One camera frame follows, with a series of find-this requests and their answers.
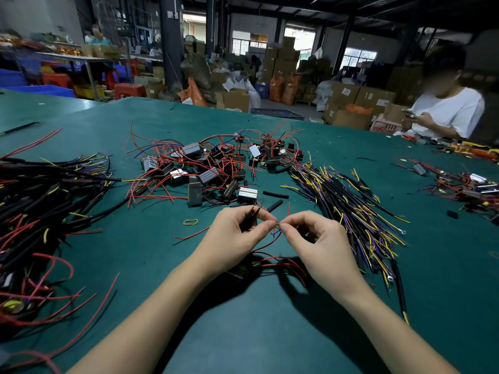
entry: person in white shirt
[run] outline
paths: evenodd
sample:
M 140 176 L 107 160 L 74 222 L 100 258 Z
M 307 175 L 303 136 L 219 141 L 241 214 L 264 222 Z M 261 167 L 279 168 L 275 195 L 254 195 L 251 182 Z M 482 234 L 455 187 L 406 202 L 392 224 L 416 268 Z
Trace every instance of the person in white shirt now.
M 466 51 L 450 44 L 431 53 L 423 62 L 425 93 L 406 111 L 412 122 L 408 134 L 431 138 L 469 138 L 483 114 L 485 104 L 475 89 L 459 84 Z

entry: left hand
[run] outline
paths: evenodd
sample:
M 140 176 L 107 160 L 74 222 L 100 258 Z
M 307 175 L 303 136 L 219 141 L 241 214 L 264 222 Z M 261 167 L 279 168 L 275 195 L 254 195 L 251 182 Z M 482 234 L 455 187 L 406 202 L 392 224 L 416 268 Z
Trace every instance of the left hand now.
M 250 230 L 241 232 L 239 224 L 252 207 L 226 207 L 220 211 L 193 252 L 191 257 L 199 260 L 210 276 L 218 276 L 239 264 L 278 223 L 275 216 L 262 208 L 257 218 L 264 222 L 255 222 Z
M 414 123 L 426 127 L 427 129 L 435 124 L 432 116 L 427 112 L 422 113 L 420 116 L 414 115 L 412 117 L 412 120 L 414 121 Z

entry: pink plastic basket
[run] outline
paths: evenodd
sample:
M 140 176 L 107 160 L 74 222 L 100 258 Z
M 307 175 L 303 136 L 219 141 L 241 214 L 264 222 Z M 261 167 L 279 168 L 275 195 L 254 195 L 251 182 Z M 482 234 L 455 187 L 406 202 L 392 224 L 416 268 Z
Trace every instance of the pink plastic basket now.
M 383 118 L 383 113 L 381 113 L 371 125 L 370 131 L 393 134 L 396 131 L 402 131 L 402 125 L 387 121 Z

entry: forearm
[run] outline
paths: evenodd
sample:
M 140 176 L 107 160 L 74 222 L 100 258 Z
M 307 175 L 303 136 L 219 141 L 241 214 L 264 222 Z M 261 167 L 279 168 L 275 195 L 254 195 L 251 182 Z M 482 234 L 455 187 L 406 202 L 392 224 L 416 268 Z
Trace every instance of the forearm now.
M 188 258 L 68 374 L 151 373 L 184 312 L 211 279 Z
M 458 132 L 454 130 L 453 127 L 443 127 L 434 123 L 428 126 L 428 129 L 430 129 L 433 132 L 436 132 L 441 137 L 457 139 L 457 140 L 463 139 L 462 137 L 459 136 Z
M 371 289 L 341 302 L 363 329 L 392 374 L 458 373 Z

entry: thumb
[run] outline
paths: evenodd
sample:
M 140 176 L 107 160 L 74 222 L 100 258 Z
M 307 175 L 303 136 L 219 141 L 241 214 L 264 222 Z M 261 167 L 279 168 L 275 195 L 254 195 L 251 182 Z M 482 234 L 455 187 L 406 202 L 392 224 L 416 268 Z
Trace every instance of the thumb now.
M 305 253 L 308 244 L 310 243 L 302 238 L 296 228 L 287 223 L 280 223 L 279 226 L 286 237 L 287 242 L 294 248 L 296 253 L 298 253 L 299 256 L 301 256 L 302 253 Z
M 251 239 L 253 246 L 257 245 L 264 239 L 265 236 L 275 227 L 277 223 L 273 220 L 265 220 L 265 222 L 258 224 L 250 232 L 247 237 Z

